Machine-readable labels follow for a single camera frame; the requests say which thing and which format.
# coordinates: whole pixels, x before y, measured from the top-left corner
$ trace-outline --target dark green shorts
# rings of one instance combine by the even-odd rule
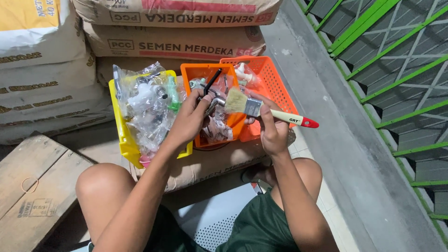
[[[174,216],[160,206],[151,236],[144,252],[206,252],[180,227]],[[283,210],[274,202],[271,192],[253,198],[233,224],[227,242],[216,252],[295,252],[299,251],[289,232]]]

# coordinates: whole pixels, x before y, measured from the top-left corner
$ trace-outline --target yellow basket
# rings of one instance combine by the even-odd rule
[[[177,81],[176,73],[173,70],[167,70],[166,74],[174,76],[174,81]],[[126,122],[128,122],[128,120],[125,120],[121,116],[120,108],[118,108],[118,100],[116,98],[116,89],[114,80],[111,80],[109,82],[109,89],[111,92],[113,111],[115,114],[116,129],[118,131],[118,138],[120,140],[120,152],[135,167],[143,169],[144,168],[143,165],[139,162],[141,154],[138,149],[138,145],[135,143],[134,139],[129,133],[128,127],[126,126]],[[193,142],[189,142],[187,148],[181,151],[181,153],[177,156],[177,158],[186,157],[191,155],[192,153],[193,153]]]

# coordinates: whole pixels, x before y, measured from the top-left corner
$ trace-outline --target red brush handle tip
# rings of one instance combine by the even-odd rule
[[[319,127],[319,124],[311,119],[308,119],[306,117],[303,117],[302,124],[300,125],[302,127],[308,127],[308,128],[317,128]]]

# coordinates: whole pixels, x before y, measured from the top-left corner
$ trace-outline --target plastic basket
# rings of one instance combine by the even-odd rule
[[[261,80],[261,84],[257,89],[252,89],[253,91],[273,100],[283,111],[299,114],[270,57],[240,56],[220,60],[220,63],[232,65],[237,65],[240,62],[247,64]],[[260,123],[258,121],[251,125],[244,125],[239,135],[242,142],[258,138],[260,138]]]
[[[174,76],[174,81],[177,80],[176,73],[173,70],[167,70],[167,75]],[[126,126],[126,122],[128,120],[125,120],[121,116],[120,108],[118,107],[118,99],[116,98],[116,88],[115,88],[115,82],[114,80],[109,81],[109,90],[111,92],[111,99],[112,99],[112,106],[113,111],[115,114],[115,122],[116,122],[116,129],[118,131],[118,139],[119,139],[119,146],[120,146],[120,153],[127,159],[129,162],[131,162],[135,167],[139,169],[143,169],[143,165],[139,162],[139,158],[141,156],[140,150],[138,148],[138,145],[135,143],[134,139],[132,138],[128,127]],[[188,143],[187,148],[177,156],[177,158],[182,158],[189,156],[193,153],[193,142]]]
[[[233,76],[233,87],[238,87],[238,80],[237,75],[235,74],[235,69],[233,68],[233,65],[230,64],[182,64],[181,65],[181,72],[182,77],[184,79],[184,87],[185,91],[187,93],[187,96],[190,95],[190,85],[189,82],[191,79],[194,78],[207,78],[207,80],[210,80],[213,75],[216,73],[216,71],[222,68],[222,74],[229,74]],[[241,130],[244,126],[244,119],[246,118],[246,115],[243,113],[232,113],[227,117],[227,125],[232,128],[233,132],[233,140],[230,141],[219,141],[219,142],[213,142],[209,143],[207,139],[201,138],[199,135],[196,136],[194,139],[194,144],[198,148],[207,147],[211,145],[216,145],[220,143],[227,143],[234,141],[239,138]]]

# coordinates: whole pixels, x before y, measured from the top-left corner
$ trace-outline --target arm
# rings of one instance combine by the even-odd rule
[[[168,182],[170,167],[180,150],[202,127],[211,97],[205,96],[196,107],[199,95],[199,90],[193,90],[185,100],[167,138],[128,199],[98,238],[94,252],[143,251]]]
[[[264,150],[272,158],[286,220],[294,241],[302,252],[339,251],[327,221],[309,195],[289,155],[289,123],[273,117],[270,109],[281,111],[273,101],[253,93],[251,96],[265,104],[260,108],[261,140]]]

